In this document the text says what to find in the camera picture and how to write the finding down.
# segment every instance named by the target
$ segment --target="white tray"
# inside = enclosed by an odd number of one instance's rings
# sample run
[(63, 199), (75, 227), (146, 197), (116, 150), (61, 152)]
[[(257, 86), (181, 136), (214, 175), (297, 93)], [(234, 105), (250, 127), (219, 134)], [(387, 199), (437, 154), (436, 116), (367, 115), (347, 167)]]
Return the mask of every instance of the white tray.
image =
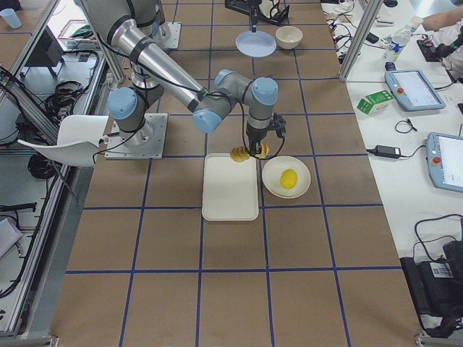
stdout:
[(206, 220), (255, 220), (259, 215), (254, 158), (237, 163), (230, 154), (205, 157), (203, 217)]

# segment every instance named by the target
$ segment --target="green box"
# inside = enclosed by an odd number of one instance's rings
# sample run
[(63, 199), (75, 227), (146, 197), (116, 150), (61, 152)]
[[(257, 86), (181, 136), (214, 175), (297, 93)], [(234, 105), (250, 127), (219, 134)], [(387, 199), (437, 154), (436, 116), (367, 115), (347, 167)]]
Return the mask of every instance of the green box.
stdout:
[(394, 97), (387, 90), (382, 90), (366, 95), (360, 100), (357, 108), (363, 113), (372, 114), (385, 109), (393, 99)]

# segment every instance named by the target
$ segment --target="cup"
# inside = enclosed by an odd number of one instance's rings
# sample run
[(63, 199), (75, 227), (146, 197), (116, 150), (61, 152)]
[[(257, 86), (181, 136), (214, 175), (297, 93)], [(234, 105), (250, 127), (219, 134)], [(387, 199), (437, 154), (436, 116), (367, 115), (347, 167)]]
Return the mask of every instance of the cup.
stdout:
[(13, 9), (3, 9), (0, 11), (0, 16), (7, 22), (13, 29), (21, 27), (21, 21)]

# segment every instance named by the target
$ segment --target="light blue plate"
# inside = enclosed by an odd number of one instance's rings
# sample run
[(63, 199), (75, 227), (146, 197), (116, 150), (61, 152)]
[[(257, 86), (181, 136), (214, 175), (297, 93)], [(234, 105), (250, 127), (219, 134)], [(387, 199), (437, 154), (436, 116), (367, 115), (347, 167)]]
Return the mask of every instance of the light blue plate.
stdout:
[(272, 35), (263, 31), (256, 31), (255, 33), (251, 30), (245, 31), (238, 35), (236, 44), (241, 53), (253, 58), (269, 56), (276, 48), (276, 42)]

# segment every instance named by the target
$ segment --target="tablet screen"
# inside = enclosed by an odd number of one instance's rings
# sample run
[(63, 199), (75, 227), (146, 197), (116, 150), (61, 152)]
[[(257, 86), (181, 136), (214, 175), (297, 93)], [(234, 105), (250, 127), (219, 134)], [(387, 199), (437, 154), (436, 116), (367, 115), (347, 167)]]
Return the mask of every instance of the tablet screen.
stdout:
[(463, 187), (463, 140), (438, 137), (441, 148), (443, 182)]
[(397, 72), (394, 73), (394, 77), (404, 89), (404, 93), (410, 100), (412, 106), (429, 106), (439, 104), (439, 101), (430, 90), (430, 87), (422, 80), (418, 72)]

